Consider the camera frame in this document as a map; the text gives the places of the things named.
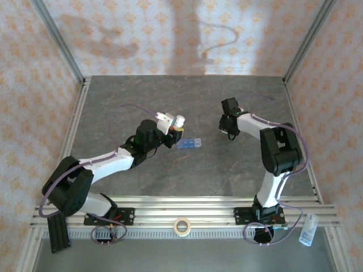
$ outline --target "gray stone surface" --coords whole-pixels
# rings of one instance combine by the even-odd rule
[[[98,181],[92,192],[111,196],[253,197],[265,173],[259,141],[240,134],[232,142],[218,130],[221,101],[233,96],[240,99],[240,107],[262,118],[293,122],[278,77],[94,76],[71,154],[80,159],[112,151],[115,144],[108,135],[111,112],[123,103],[141,104],[155,112],[183,115],[184,138],[201,138],[202,147],[178,150],[162,146],[137,168]],[[113,135],[124,143],[146,118],[153,119],[142,110],[121,108],[112,123]],[[291,177],[283,195],[312,196],[307,172]]]

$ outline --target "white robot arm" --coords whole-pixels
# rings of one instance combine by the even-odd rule
[[[163,144],[171,148],[182,138],[184,117],[157,113],[156,118],[158,123],[142,121],[136,134],[115,151],[89,159],[64,158],[44,185],[43,195],[63,173],[81,165],[54,187],[48,199],[65,216],[83,211],[113,219],[117,215],[117,205],[104,194],[90,193],[90,187],[106,176],[138,166],[146,160],[148,152],[156,151]]]
[[[266,172],[262,187],[255,196],[252,210],[257,220],[274,215],[279,208],[276,196],[277,199],[280,197],[286,182],[285,179],[276,194],[283,176],[302,162],[297,138],[289,130],[257,121],[253,118],[253,114],[239,107],[235,98],[222,101],[222,107],[224,114],[219,129],[228,134],[229,139],[234,140],[240,132],[245,132],[260,140],[261,156]]]

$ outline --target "metal bracket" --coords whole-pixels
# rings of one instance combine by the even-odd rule
[[[234,219],[236,225],[246,225],[252,222],[259,222],[267,226],[273,225],[274,228],[281,227],[285,228],[286,224],[284,211],[281,207],[278,208],[276,215],[269,216],[266,219],[257,220],[256,216],[252,210],[252,207],[237,207],[233,210]]]
[[[118,221],[126,226],[132,226],[134,225],[134,216],[135,216],[134,208],[117,208],[113,220]],[[83,224],[85,226],[106,226],[109,225],[109,222],[97,219],[92,215],[86,214]]]

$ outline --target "orange patterned wall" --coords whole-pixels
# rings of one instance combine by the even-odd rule
[[[0,271],[14,271],[79,87],[30,0],[0,2]]]
[[[45,0],[85,76],[283,76],[324,0]]]
[[[363,2],[337,1],[289,85],[323,198],[363,268]]]

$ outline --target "masking tape roll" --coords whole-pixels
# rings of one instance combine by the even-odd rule
[[[180,222],[185,222],[185,223],[187,224],[187,229],[186,229],[185,231],[179,231],[179,230],[178,230],[178,224],[179,224]],[[178,236],[180,236],[180,237],[184,237],[184,236],[187,236],[187,235],[190,233],[190,231],[191,231],[191,223],[190,223],[190,221],[189,221],[187,218],[185,218],[185,217],[180,217],[180,218],[178,218],[178,219],[174,222],[173,229],[174,229],[175,233],[176,233]]]

